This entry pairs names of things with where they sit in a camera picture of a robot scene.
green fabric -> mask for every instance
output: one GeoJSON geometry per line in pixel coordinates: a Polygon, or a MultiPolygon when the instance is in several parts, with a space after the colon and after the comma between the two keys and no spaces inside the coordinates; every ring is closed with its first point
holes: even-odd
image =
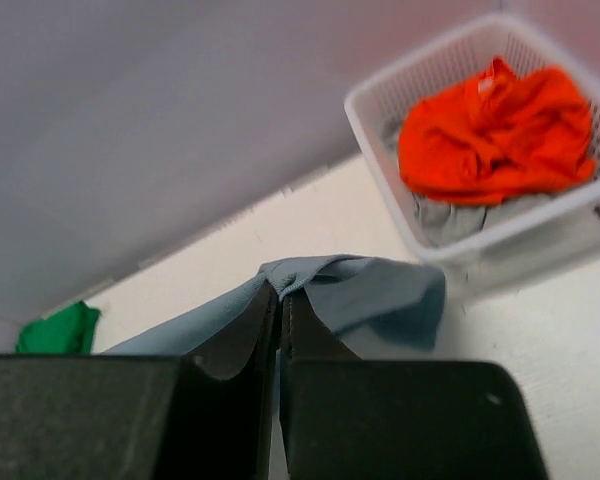
{"type": "Polygon", "coordinates": [[[16,353],[91,353],[100,310],[78,302],[31,322],[20,332],[16,353]]]}

red cloth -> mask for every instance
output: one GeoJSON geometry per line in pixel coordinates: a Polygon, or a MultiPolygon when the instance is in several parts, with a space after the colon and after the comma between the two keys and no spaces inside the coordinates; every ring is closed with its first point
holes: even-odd
{"type": "Polygon", "coordinates": [[[591,114],[569,77],[547,68],[518,79],[500,58],[466,82],[419,102],[398,141],[413,191],[457,205],[497,205],[586,182],[591,114]]]}

blue cloth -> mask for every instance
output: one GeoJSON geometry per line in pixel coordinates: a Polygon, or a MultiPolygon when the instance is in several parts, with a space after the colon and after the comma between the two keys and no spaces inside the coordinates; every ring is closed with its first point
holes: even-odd
{"type": "Polygon", "coordinates": [[[368,324],[388,340],[421,349],[435,346],[446,295],[441,270],[382,258],[335,255],[264,264],[255,277],[236,289],[107,353],[185,354],[236,318],[265,280],[280,300],[304,288],[316,315],[336,335],[368,324]]]}

plastic basket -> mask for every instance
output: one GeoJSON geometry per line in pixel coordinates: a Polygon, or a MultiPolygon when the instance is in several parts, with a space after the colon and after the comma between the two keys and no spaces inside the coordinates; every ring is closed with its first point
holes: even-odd
{"type": "Polygon", "coordinates": [[[491,256],[494,247],[511,237],[531,235],[552,221],[563,225],[570,214],[593,210],[600,203],[600,82],[563,49],[507,14],[481,17],[382,69],[347,95],[345,110],[401,237],[425,262],[466,264],[487,249],[491,256]],[[548,64],[559,65],[571,75],[591,100],[594,134],[590,154],[598,168],[594,180],[584,186],[461,241],[435,247],[414,218],[413,196],[400,179],[381,131],[387,123],[404,119],[421,98],[486,69],[495,55],[504,57],[518,75],[548,64]]]}

